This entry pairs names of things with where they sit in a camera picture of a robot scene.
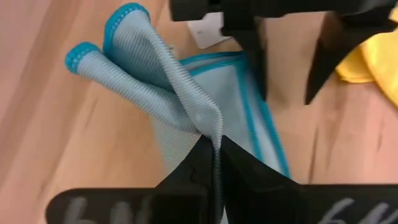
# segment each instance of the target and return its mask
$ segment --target yellow cloth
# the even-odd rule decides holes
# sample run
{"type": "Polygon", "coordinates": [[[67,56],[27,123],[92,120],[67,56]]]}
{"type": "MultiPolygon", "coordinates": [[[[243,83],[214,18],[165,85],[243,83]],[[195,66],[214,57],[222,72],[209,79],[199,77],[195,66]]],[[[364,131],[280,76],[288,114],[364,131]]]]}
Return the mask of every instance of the yellow cloth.
{"type": "MultiPolygon", "coordinates": [[[[390,18],[398,22],[398,7],[390,18]]],[[[398,29],[363,42],[347,55],[336,71],[347,82],[376,82],[398,106],[398,29]]]]}

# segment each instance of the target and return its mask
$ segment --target folded cloth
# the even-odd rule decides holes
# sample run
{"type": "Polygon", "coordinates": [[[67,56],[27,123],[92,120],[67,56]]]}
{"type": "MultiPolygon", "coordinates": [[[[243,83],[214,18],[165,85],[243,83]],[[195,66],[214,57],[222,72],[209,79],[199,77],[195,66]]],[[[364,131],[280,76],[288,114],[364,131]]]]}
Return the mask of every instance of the folded cloth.
{"type": "MultiPolygon", "coordinates": [[[[398,22],[398,7],[390,19],[398,22]]],[[[356,47],[337,66],[341,79],[351,83],[376,82],[398,106],[398,30],[377,34],[356,47]]]]}
{"type": "Polygon", "coordinates": [[[105,26],[103,53],[84,42],[65,60],[68,69],[128,99],[153,118],[164,163],[173,171],[201,134],[214,151],[215,223],[223,215],[222,135],[289,176],[282,146],[243,52],[174,58],[139,4],[120,7],[105,26]]]}

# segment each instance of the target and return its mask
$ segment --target wooden surface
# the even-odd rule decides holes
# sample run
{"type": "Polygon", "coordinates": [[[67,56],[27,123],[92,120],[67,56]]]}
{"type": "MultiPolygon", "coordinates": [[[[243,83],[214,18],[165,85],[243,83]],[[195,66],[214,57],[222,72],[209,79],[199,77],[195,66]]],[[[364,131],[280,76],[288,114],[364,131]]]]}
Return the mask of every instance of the wooden surface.
{"type": "MultiPolygon", "coordinates": [[[[198,50],[167,2],[140,0],[180,58],[198,50]]],[[[164,176],[149,117],[70,74],[77,43],[101,45],[125,1],[3,0],[0,5],[0,223],[45,223],[44,208],[74,187],[151,187],[164,176]]],[[[301,183],[398,182],[398,112],[373,83],[334,76],[310,106],[302,99],[322,13],[267,21],[269,103],[293,177],[301,183]]]]}

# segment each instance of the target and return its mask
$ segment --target light blue microfiber cloth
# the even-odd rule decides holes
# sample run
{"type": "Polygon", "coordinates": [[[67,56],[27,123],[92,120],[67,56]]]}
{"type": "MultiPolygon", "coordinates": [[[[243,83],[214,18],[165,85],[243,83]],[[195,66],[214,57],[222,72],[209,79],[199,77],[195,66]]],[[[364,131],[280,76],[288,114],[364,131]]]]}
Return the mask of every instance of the light blue microfiber cloth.
{"type": "Polygon", "coordinates": [[[243,52],[175,59],[136,3],[107,21],[103,51],[84,42],[65,60],[68,69],[128,99],[153,118],[168,172],[203,134],[213,143],[215,223],[223,215],[221,137],[226,135],[260,161],[289,177],[289,168],[243,52]]]}

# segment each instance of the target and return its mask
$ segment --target microfiber cloth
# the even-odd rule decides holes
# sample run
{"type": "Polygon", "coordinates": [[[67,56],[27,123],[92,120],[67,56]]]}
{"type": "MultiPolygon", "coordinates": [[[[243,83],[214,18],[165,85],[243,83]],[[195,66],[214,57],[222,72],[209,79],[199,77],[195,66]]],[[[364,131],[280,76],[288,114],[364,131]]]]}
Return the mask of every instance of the microfiber cloth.
{"type": "MultiPolygon", "coordinates": [[[[398,7],[390,19],[398,22],[398,7]]],[[[376,82],[384,94],[398,106],[398,30],[377,34],[356,47],[337,66],[342,80],[351,83],[376,82]]]]}
{"type": "Polygon", "coordinates": [[[267,104],[244,52],[175,59],[139,4],[120,7],[105,25],[104,44],[84,42],[65,59],[69,71],[92,79],[151,115],[172,172],[203,134],[214,147],[215,223],[222,218],[220,147],[226,135],[271,168],[289,168],[267,104]]]}

